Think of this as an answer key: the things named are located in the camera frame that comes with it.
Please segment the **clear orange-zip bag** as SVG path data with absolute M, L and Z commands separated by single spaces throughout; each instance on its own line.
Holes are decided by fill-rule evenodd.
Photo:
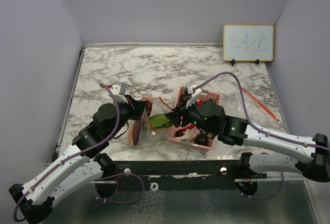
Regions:
M 170 111 L 172 111 L 172 108 L 160 97 L 153 97 L 153 96 L 144 96 L 142 98 L 146 98 L 147 100 L 150 100 L 152 102 L 152 111 L 150 114 L 150 117 L 156 114 L 166 114 Z M 150 136 L 151 138 L 154 138 L 157 133 L 159 133 L 161 130 L 167 130 L 169 128 L 165 128 L 165 129 L 157 129 L 155 130 L 150 122 L 149 122 L 149 118 L 150 117 L 143 117 L 143 121 L 142 121 L 142 131 L 146 132 L 147 136 Z
M 280 120 L 276 117 L 276 115 L 271 112 L 260 100 L 258 100 L 252 93 L 250 93 L 248 90 L 245 88 L 242 88 L 242 91 L 249 96 L 253 101 L 255 101 L 265 112 L 267 112 L 273 119 L 275 119 L 277 122 Z

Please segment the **green leaf vegetable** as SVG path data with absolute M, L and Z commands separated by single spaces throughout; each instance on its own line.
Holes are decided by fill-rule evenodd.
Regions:
M 149 118 L 149 122 L 155 130 L 173 126 L 173 123 L 165 116 L 165 114 L 153 115 Z

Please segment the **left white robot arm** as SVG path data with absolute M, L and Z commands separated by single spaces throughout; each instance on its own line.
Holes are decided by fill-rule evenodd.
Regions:
M 14 220 L 20 222 L 16 212 L 21 211 L 23 221 L 40 223 L 76 189 L 94 180 L 110 179 L 116 173 L 116 164 L 103 150 L 129 120 L 140 120 L 146 106 L 145 100 L 134 100 L 130 95 L 101 105 L 92 122 L 41 174 L 10 187 L 16 202 Z

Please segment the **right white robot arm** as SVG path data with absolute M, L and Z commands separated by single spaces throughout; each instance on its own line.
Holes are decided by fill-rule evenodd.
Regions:
M 194 124 L 228 145 L 251 146 L 272 151 L 265 156 L 242 155 L 237 173 L 249 178 L 269 171 L 301 174 L 316 182 L 329 182 L 329 141 L 326 135 L 295 136 L 273 131 L 226 115 L 222 106 L 207 100 L 190 107 L 177 105 L 165 114 L 175 127 Z

